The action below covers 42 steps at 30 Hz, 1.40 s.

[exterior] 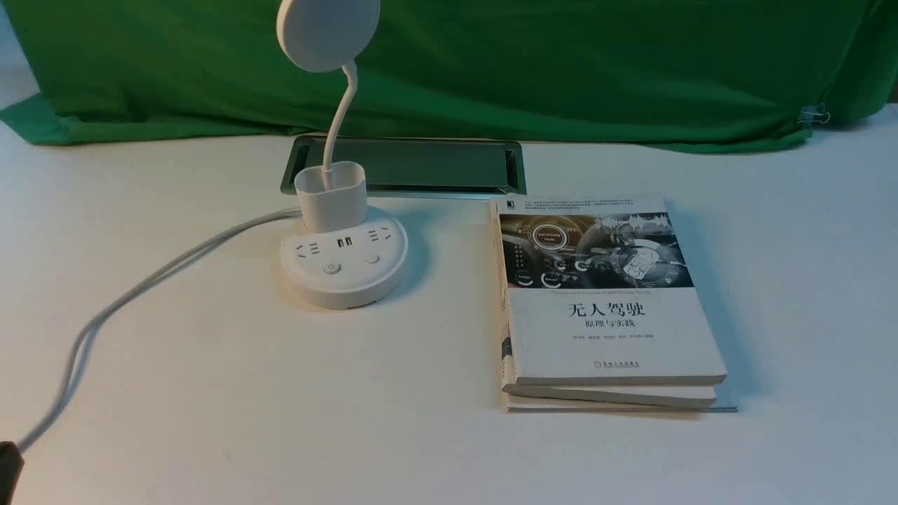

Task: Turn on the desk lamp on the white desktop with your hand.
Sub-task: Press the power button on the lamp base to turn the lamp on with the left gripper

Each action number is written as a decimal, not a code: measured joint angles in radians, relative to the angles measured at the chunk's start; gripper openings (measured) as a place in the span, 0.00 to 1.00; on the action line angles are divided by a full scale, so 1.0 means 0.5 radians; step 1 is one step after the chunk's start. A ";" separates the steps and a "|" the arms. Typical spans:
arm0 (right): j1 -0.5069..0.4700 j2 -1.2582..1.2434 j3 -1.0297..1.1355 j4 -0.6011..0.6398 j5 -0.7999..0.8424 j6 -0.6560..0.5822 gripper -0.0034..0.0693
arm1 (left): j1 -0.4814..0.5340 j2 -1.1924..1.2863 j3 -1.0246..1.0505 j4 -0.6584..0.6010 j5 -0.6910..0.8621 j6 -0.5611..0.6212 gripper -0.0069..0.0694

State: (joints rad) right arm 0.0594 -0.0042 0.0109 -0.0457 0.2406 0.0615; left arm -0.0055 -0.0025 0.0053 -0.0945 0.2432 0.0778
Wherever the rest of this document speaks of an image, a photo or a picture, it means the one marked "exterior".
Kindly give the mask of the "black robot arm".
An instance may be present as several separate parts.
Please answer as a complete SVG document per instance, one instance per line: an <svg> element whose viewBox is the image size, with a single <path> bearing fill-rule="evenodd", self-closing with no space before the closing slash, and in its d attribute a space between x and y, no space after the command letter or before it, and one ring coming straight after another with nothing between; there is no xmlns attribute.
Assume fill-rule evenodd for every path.
<svg viewBox="0 0 898 505"><path fill-rule="evenodd" d="M18 445L12 441L1 442L1 474L0 486L1 504L9 505L13 501L14 492L18 485L20 473L25 466L25 460L20 454Z"/></svg>

